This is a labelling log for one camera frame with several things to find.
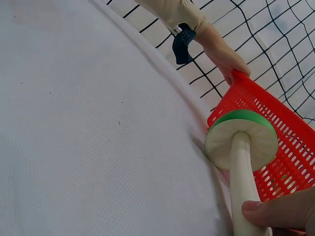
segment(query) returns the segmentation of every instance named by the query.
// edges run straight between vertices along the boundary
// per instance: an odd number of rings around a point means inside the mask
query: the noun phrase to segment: mushroom toy
[[[272,124],[260,114],[235,110],[219,118],[205,139],[206,155],[219,169],[230,171],[230,194],[235,236],[271,236],[270,228],[259,228],[242,215],[247,200],[260,201],[253,171],[276,157],[278,138]]]

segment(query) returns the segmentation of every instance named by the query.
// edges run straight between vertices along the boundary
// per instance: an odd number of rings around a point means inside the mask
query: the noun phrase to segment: fingernail
[[[262,202],[257,202],[257,201],[246,201],[243,203],[242,208],[243,210],[256,210],[260,205],[262,205]]]

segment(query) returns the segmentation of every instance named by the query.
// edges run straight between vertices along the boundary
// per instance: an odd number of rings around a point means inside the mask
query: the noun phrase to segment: navy blue clip
[[[181,32],[175,36],[172,48],[175,54],[176,63],[178,65],[182,65],[188,64],[193,60],[192,57],[189,55],[188,45],[190,44],[190,42],[193,41],[196,33],[195,31],[191,30],[189,26],[185,23],[180,24],[179,28]]]

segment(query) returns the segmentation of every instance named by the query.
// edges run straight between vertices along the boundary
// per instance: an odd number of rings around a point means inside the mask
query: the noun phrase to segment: hand
[[[286,229],[303,229],[315,235],[315,187],[298,191],[266,203],[247,201],[242,213],[252,224],[272,227],[274,236],[300,236]]]
[[[244,60],[225,43],[211,24],[195,40],[203,47],[205,54],[218,67],[229,85],[234,82],[232,70],[250,76],[251,71]]]
[[[221,71],[229,85],[232,85],[234,82],[232,76],[232,71],[234,69],[243,72],[248,77],[251,74],[251,71],[244,60],[225,43],[222,44],[222,46],[215,48],[204,47],[204,52]]]

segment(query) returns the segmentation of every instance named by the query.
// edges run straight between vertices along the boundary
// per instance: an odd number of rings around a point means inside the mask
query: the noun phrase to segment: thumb
[[[315,189],[313,187],[266,203],[246,201],[242,205],[244,217],[259,227],[308,230],[307,225],[314,227],[314,223],[308,224],[314,212]]]

